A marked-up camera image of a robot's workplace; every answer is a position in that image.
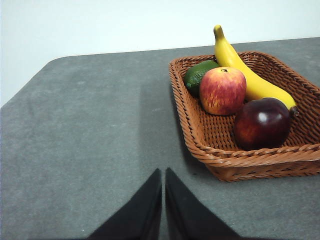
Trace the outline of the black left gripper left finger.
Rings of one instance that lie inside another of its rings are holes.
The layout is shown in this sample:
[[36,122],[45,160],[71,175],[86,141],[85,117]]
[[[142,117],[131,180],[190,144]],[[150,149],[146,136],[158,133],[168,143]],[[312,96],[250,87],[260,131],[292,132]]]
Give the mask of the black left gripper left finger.
[[89,240],[157,240],[162,214],[162,179],[157,168],[132,198],[98,227]]

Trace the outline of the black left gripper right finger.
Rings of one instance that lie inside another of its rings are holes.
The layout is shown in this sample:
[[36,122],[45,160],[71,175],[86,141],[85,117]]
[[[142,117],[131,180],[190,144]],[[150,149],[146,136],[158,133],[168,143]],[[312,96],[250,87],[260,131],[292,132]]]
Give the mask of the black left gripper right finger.
[[241,238],[204,206],[171,168],[165,171],[165,208],[171,240]]

